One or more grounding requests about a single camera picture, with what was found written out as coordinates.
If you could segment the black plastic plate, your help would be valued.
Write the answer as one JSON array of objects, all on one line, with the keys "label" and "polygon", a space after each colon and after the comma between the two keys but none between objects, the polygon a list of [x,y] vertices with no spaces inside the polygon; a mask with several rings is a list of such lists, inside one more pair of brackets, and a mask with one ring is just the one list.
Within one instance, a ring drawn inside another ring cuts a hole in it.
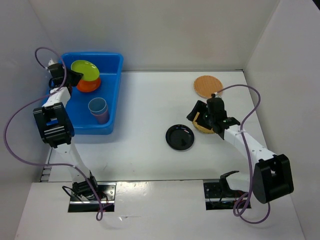
[{"label": "black plastic plate", "polygon": [[165,140],[172,149],[186,151],[193,146],[195,136],[188,126],[175,124],[166,131]]}]

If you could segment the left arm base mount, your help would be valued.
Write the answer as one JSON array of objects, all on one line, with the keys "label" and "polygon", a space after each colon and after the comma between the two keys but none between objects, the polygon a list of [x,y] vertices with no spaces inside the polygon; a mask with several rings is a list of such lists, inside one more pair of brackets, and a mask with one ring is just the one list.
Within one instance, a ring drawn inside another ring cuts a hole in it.
[{"label": "left arm base mount", "polygon": [[[98,196],[104,212],[113,212],[115,209],[116,186],[116,182],[98,182]],[[89,213],[99,210],[99,203],[94,195],[76,196],[70,187],[63,186],[62,188],[69,196],[69,213]]]}]

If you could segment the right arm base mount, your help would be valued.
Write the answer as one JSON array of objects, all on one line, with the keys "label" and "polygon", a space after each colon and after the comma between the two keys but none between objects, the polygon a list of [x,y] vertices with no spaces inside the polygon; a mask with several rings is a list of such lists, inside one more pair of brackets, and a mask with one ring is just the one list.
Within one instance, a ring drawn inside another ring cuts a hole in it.
[{"label": "right arm base mount", "polygon": [[232,210],[235,202],[245,193],[240,190],[224,192],[218,179],[203,182],[206,210]]}]

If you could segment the green-rimmed bamboo tray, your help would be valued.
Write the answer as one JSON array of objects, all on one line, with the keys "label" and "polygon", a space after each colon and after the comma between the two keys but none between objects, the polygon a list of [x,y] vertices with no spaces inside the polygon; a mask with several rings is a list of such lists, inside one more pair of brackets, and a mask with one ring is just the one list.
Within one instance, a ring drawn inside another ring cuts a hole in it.
[{"label": "green-rimmed bamboo tray", "polygon": [[212,129],[207,129],[203,126],[200,126],[197,122],[196,122],[196,119],[197,117],[199,116],[199,112],[195,115],[193,121],[192,121],[192,125],[194,126],[194,128],[196,130],[198,130],[200,133],[202,134],[215,134],[215,132],[212,130]]}]

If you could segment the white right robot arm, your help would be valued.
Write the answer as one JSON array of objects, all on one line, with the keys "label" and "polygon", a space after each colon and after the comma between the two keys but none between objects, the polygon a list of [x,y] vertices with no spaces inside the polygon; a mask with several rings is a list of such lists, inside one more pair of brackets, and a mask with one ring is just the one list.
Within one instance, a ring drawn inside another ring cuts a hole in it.
[{"label": "white right robot arm", "polygon": [[206,102],[197,101],[186,117],[205,130],[212,130],[223,140],[233,145],[245,158],[250,159],[253,175],[235,170],[220,176],[219,191],[229,197],[236,191],[253,191],[262,204],[288,195],[294,191],[290,161],[284,154],[263,147],[247,131],[241,129],[240,122],[228,117],[224,101],[212,97]]}]

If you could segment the pink plastic cup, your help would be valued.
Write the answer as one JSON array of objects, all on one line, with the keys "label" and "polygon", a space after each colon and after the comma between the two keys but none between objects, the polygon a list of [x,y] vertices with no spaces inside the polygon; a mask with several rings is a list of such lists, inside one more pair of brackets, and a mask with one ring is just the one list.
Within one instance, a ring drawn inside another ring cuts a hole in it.
[{"label": "pink plastic cup", "polygon": [[103,112],[92,112],[91,114],[95,117],[96,121],[103,125],[106,124],[110,119],[109,111],[106,109]]}]

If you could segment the green plastic plate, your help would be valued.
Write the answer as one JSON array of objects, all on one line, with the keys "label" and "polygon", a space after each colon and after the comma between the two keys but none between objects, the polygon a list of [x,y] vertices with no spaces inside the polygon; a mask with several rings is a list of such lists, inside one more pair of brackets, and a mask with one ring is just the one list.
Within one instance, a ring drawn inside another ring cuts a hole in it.
[{"label": "green plastic plate", "polygon": [[83,74],[82,80],[92,82],[100,77],[99,69],[87,60],[76,60],[71,64],[71,70]]}]

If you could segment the orange plastic plate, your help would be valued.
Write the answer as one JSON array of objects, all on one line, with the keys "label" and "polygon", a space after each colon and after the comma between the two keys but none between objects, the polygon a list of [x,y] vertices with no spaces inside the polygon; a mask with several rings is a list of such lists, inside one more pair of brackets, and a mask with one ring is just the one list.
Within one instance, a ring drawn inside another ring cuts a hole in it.
[{"label": "orange plastic plate", "polygon": [[96,80],[88,81],[81,79],[77,84],[76,88],[82,93],[91,93],[97,90],[101,85],[101,78],[98,77]]}]

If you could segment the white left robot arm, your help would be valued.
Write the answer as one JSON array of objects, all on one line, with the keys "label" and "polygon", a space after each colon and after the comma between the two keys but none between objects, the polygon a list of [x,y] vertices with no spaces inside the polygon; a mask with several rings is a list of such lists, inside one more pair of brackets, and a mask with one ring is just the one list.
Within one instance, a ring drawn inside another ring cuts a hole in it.
[{"label": "white left robot arm", "polygon": [[63,190],[79,201],[83,198],[96,200],[100,188],[72,142],[75,130],[66,111],[73,87],[79,83],[83,74],[72,71],[61,63],[51,62],[47,70],[51,74],[48,82],[50,96],[42,107],[33,110],[39,134],[45,144],[56,149],[64,162],[71,165],[69,172],[72,187],[63,187]]}]

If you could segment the blue plastic cup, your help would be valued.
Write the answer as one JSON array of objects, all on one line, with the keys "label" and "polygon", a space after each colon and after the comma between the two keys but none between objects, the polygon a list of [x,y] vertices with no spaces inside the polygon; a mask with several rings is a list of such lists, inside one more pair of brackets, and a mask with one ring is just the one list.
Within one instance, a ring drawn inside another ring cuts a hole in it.
[{"label": "blue plastic cup", "polygon": [[108,109],[107,101],[102,97],[93,98],[88,103],[88,109],[93,115],[101,115]]}]

